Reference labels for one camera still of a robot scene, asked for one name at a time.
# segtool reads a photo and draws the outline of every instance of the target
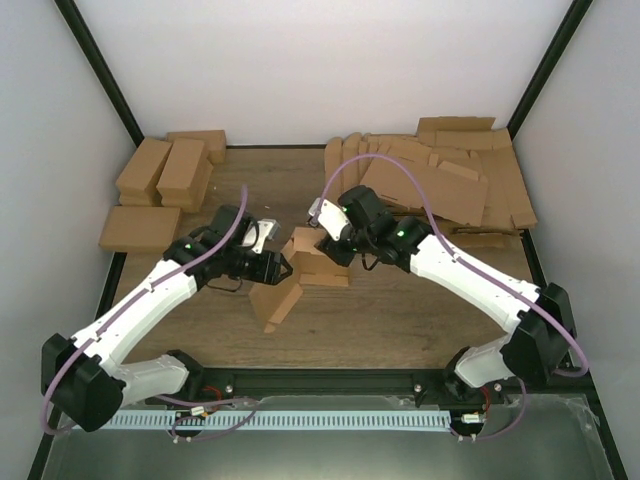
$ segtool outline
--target open cardboard box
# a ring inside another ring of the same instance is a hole
[[[249,300],[265,333],[272,333],[302,297],[301,285],[348,287],[349,269],[336,265],[315,248],[324,238],[322,229],[296,227],[281,253],[293,267],[293,274],[278,285],[254,284]]]

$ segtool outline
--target black cable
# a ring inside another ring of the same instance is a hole
[[[209,285],[208,283],[206,283],[205,285],[212,290],[220,290],[223,292],[236,293],[242,288],[242,279],[240,279],[240,282],[238,283],[238,286],[236,288],[216,287],[215,285]]]
[[[376,268],[376,265],[378,265],[378,263],[380,263],[380,259],[376,258],[375,261],[371,264],[371,265],[367,265],[367,260],[364,256],[364,253],[362,254],[362,267],[367,271],[370,272],[371,270],[373,270],[374,268]]]

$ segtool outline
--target black frame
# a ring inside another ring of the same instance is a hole
[[[562,23],[558,27],[547,51],[527,86],[518,106],[516,107],[507,128],[512,138],[515,138],[524,123],[529,111],[540,95],[545,83],[549,79],[558,60],[569,44],[573,34],[591,6],[593,0],[573,0]],[[93,68],[105,93],[111,100],[122,123],[129,132],[135,145],[139,145],[144,135],[140,129],[127,101],[122,94],[109,66],[102,56],[98,45],[87,27],[77,5],[73,0],[55,0],[60,13],[75,36],[80,48]],[[317,148],[324,145],[281,145],[257,146],[250,148]],[[529,231],[522,235],[522,243],[531,270],[534,283],[545,286],[546,281],[533,240]],[[124,267],[126,254],[116,253],[113,256],[111,268],[102,293],[96,317],[106,313],[112,306],[120,275]],[[290,394],[352,394],[352,395],[413,395],[416,383],[429,383],[430,378],[441,378],[442,370],[306,370],[306,369],[216,369],[209,372],[212,380],[234,385],[235,393],[263,397],[271,395]],[[507,392],[517,392],[519,388],[515,382],[506,382]],[[591,376],[580,379],[554,378],[544,388],[534,390],[535,393],[573,393],[586,397],[591,410],[600,418],[598,433],[605,447],[609,464],[617,480],[627,478],[624,466],[618,454],[611,430],[602,409],[598,393]],[[57,423],[60,412],[54,409],[51,422]],[[30,480],[41,479],[51,450],[53,437],[43,435],[36,453]]]

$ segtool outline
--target cardboard box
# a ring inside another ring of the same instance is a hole
[[[324,184],[326,185],[333,173],[340,167],[342,163],[342,138],[334,137],[327,143],[324,149]],[[327,193],[327,200],[332,203],[338,203],[338,197],[342,195],[342,175],[331,184]]]
[[[201,177],[207,173],[211,175],[211,167],[207,164],[207,148],[202,140],[176,139],[157,185],[162,205],[194,204],[201,187]]]
[[[349,269],[336,265],[315,246],[327,232],[322,229],[296,227],[291,236],[295,264],[300,272],[301,285],[348,287]]]
[[[209,153],[207,158],[212,165],[224,163],[227,152],[227,136],[224,130],[201,130],[196,132],[170,132],[167,133],[167,141],[173,142],[178,138],[202,140]]]
[[[179,208],[113,207],[99,245],[108,251],[163,253],[174,241]]]
[[[197,213],[202,208],[202,204],[204,203],[204,197],[207,194],[207,189],[209,187],[209,180],[211,179],[211,173],[213,172],[213,165],[209,162],[204,162],[202,173],[199,174],[196,178],[195,183],[195,195],[190,202],[185,202],[180,199],[173,200],[171,198],[167,198],[165,200],[166,206],[178,207],[184,213]]]
[[[273,333],[275,327],[289,314],[302,297],[300,270],[294,257],[293,242],[289,241],[281,250],[282,255],[293,267],[293,274],[278,285],[256,283],[249,291],[249,300],[256,317],[262,322],[265,333]]]
[[[156,185],[167,162],[171,144],[145,138],[116,180],[122,205],[158,206]]]

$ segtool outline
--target stacked cardboard box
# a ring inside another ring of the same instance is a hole
[[[105,250],[163,252],[175,238],[180,213],[200,210],[212,163],[224,161],[224,131],[174,132],[167,140],[145,138],[118,177],[122,206],[105,223],[99,241]]]
[[[173,142],[157,185],[163,206],[179,207],[187,213],[200,210],[213,171],[208,153],[202,140],[178,138]]]
[[[425,191],[438,225],[468,247],[500,246],[537,223],[511,138],[491,130],[491,117],[421,118],[417,134],[355,133],[331,139],[325,149],[325,181],[358,153],[396,158]],[[383,159],[366,158],[344,168],[328,198],[363,184],[373,188],[397,215],[423,215],[411,180]]]
[[[293,274],[278,285],[255,284],[251,288],[249,299],[265,333],[274,332],[300,300],[302,285],[349,286],[349,269],[336,265],[315,248],[325,235],[322,229],[296,227],[281,251]]]

